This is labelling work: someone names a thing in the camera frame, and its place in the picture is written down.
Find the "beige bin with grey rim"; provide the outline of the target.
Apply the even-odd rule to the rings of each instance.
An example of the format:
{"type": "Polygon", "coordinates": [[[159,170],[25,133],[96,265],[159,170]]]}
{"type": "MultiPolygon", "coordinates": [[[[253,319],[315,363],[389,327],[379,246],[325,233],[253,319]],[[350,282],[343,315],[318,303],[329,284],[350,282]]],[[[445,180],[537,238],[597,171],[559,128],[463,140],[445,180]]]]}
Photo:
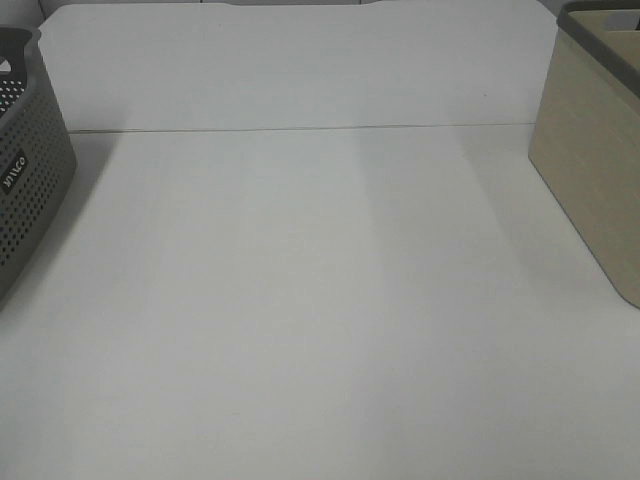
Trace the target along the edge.
{"type": "Polygon", "coordinates": [[[571,1],[528,156],[616,292],[639,304],[639,4],[571,1]]]}

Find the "grey perforated plastic basket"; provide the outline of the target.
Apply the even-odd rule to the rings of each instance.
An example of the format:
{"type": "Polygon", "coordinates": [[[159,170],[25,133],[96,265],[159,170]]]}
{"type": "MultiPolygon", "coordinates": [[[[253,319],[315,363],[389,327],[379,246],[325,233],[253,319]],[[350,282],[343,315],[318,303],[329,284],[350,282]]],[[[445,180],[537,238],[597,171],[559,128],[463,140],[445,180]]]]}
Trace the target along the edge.
{"type": "Polygon", "coordinates": [[[36,28],[3,25],[1,59],[1,296],[6,297],[55,218],[77,159],[36,28]]]}

